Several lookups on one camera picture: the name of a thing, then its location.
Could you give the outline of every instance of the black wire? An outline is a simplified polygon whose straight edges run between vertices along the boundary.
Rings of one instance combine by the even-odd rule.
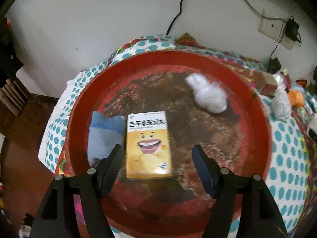
[[[173,27],[174,22],[176,21],[176,19],[178,18],[179,15],[182,14],[182,4],[183,4],[183,0],[180,0],[180,12],[175,16],[175,18],[172,20],[170,26],[168,27],[168,30],[166,32],[166,35],[168,35],[171,31],[171,28]]]
[[[284,19],[282,19],[282,18],[279,18],[279,17],[276,17],[276,18],[270,18],[270,17],[266,17],[266,16],[264,16],[263,14],[261,14],[261,13],[259,13],[256,9],[254,9],[254,7],[248,2],[248,0],[244,0],[246,3],[247,3],[247,5],[249,5],[250,6],[250,8],[256,13],[256,14],[258,14],[260,17],[262,17],[262,18],[264,18],[264,19],[267,19],[267,20],[281,20],[281,21],[283,21],[283,22],[287,22],[286,20],[284,20]]]
[[[302,45],[302,37],[301,34],[299,34],[299,32],[297,33],[299,35],[299,41],[298,41],[298,46],[300,47]]]
[[[282,34],[281,40],[277,43],[275,49],[274,49],[273,52],[271,53],[270,60],[272,59],[272,55],[274,54],[274,52],[275,52],[275,50],[277,49],[278,45],[279,45],[279,44],[282,42],[282,40],[283,40],[284,33],[285,33],[285,29],[286,29],[286,25],[285,25],[285,27],[283,28],[283,34]]]

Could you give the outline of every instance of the wall outlet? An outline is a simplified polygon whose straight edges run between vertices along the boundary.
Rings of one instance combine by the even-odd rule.
[[[283,21],[281,20],[268,20],[265,18],[261,19],[259,31],[275,41],[279,41],[281,32],[283,29]]]
[[[295,42],[287,37],[283,30],[285,28],[286,23],[281,20],[268,20],[265,18],[261,19],[261,23],[259,26],[259,31],[270,38],[273,38],[275,41],[279,42],[282,37],[281,45],[285,46],[288,50],[292,50]]]

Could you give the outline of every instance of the round red tray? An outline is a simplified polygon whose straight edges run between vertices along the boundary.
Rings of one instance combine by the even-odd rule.
[[[196,105],[185,77],[203,73],[221,82],[228,108],[210,114]],[[112,192],[101,200],[109,224],[138,238],[201,237],[212,211],[191,159],[201,144],[221,167],[243,176],[266,177],[271,133],[255,92],[228,67],[208,57],[180,51],[155,51],[132,56],[98,74],[78,97],[66,135],[71,173],[89,169],[87,142],[92,112],[108,117],[165,110],[170,135],[173,177],[130,180],[125,166]],[[234,218],[240,214],[236,200]]]

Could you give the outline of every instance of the white wall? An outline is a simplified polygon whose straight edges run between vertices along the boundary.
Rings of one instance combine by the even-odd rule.
[[[59,97],[66,81],[142,35],[165,33],[180,0],[16,0],[8,17],[25,72],[43,92]],[[294,79],[317,63],[317,27],[293,0],[249,0],[266,15],[300,24],[303,44],[275,55]],[[193,35],[201,45],[267,60],[276,46],[258,32],[260,18],[243,0],[184,0],[171,35]]]

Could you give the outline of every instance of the bed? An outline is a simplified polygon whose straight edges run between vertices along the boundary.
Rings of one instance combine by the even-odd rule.
[[[175,49],[210,56],[226,64],[251,87],[255,88],[255,77],[265,70],[259,61],[242,55],[207,47],[189,47],[177,45],[174,38],[165,35],[142,36],[124,44],[102,63],[80,72],[67,82],[67,88],[61,95],[45,128],[39,149],[39,160],[55,174],[69,176],[63,146],[68,120],[73,105],[85,86],[101,71],[135,54],[154,50]],[[316,144],[307,135],[308,117],[317,112],[317,102],[310,93],[306,93],[305,106],[293,108],[292,117],[286,122],[278,121],[270,108],[271,98],[259,95],[272,132],[272,157],[266,178],[266,184],[272,193],[288,232],[294,230],[310,210],[312,198],[316,192]],[[80,201],[75,204],[77,217],[83,222]],[[231,224],[228,237],[235,237],[239,218]],[[113,228],[116,237],[129,237]]]

